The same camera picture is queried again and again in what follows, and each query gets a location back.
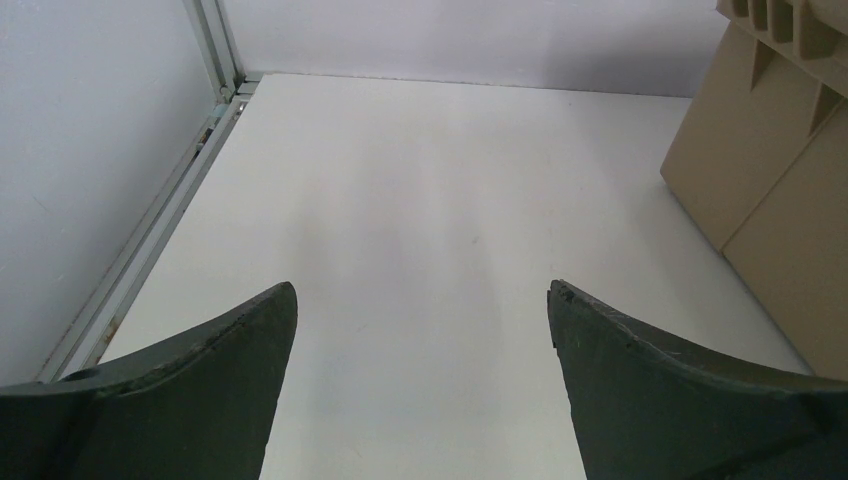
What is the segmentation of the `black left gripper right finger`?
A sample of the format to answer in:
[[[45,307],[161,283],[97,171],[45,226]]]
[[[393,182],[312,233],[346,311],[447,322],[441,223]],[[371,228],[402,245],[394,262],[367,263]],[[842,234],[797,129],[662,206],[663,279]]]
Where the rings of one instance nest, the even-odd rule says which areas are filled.
[[[751,363],[555,280],[547,294],[590,479],[843,479],[847,385]]]

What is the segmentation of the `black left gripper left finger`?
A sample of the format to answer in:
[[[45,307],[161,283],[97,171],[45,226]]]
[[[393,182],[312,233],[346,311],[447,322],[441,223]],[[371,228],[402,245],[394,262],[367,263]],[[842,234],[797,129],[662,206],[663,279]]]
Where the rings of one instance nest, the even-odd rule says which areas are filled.
[[[134,353],[1,391],[5,479],[256,479],[298,321],[292,284]]]

